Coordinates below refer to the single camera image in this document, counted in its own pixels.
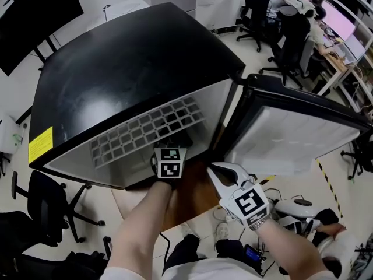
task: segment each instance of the fridge door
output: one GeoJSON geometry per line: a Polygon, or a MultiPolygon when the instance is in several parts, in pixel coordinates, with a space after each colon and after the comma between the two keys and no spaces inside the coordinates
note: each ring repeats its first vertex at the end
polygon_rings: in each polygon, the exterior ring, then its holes
{"type": "Polygon", "coordinates": [[[322,96],[289,89],[279,78],[252,74],[214,148],[248,173],[296,174],[312,160],[350,142],[371,127],[349,108],[322,96]]]}

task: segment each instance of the white t-shirt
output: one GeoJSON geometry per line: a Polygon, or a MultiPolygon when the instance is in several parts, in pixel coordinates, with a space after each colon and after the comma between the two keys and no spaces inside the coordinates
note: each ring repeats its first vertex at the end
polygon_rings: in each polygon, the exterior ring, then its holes
{"type": "Polygon", "coordinates": [[[356,238],[348,230],[337,234],[336,238],[322,252],[321,257],[332,256],[339,260],[342,271],[350,267],[351,258],[356,247],[356,238]]]}
{"type": "Polygon", "coordinates": [[[324,31],[321,29],[321,27],[316,21],[313,21],[311,23],[309,36],[312,37],[312,41],[314,41],[315,44],[324,44],[324,31]]]}
{"type": "MultiPolygon", "coordinates": [[[[231,258],[209,258],[169,268],[162,280],[261,280],[249,266],[231,258]]],[[[107,268],[101,280],[144,280],[123,268],[107,268]]],[[[329,271],[319,272],[308,280],[336,280],[329,271]]]]}
{"type": "Polygon", "coordinates": [[[267,7],[267,16],[270,18],[276,18],[277,12],[279,10],[277,9],[281,4],[283,4],[284,0],[269,0],[268,7],[267,7]]]}

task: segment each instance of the mini fridge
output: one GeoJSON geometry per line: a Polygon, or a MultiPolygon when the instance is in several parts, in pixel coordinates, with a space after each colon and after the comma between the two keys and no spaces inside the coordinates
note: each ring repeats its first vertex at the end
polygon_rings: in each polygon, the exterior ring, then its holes
{"type": "Polygon", "coordinates": [[[53,147],[30,167],[126,188],[154,176],[154,147],[176,141],[188,148],[187,161],[204,154],[248,173],[297,174],[371,127],[353,110],[286,88],[279,78],[253,73],[243,79],[244,67],[214,34],[170,3],[101,25],[47,59],[30,142],[52,125],[53,147]],[[116,55],[107,50],[114,44],[122,47],[116,55]],[[113,68],[119,58],[125,69],[113,68]],[[224,127],[238,86],[243,93],[224,127]],[[103,102],[108,97],[111,102],[103,102]]]}

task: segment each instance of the yellow sticker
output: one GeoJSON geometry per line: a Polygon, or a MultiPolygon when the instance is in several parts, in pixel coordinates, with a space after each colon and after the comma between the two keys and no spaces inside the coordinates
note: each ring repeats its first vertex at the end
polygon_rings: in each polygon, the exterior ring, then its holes
{"type": "Polygon", "coordinates": [[[29,144],[29,164],[52,148],[53,127],[50,127],[29,144]]]}

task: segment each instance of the white grid shelf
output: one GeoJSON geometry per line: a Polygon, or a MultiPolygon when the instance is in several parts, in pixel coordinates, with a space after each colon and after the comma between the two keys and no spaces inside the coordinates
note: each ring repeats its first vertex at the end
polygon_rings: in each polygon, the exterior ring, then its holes
{"type": "Polygon", "coordinates": [[[205,119],[192,96],[174,100],[91,140],[94,166],[103,167],[205,119]]]}

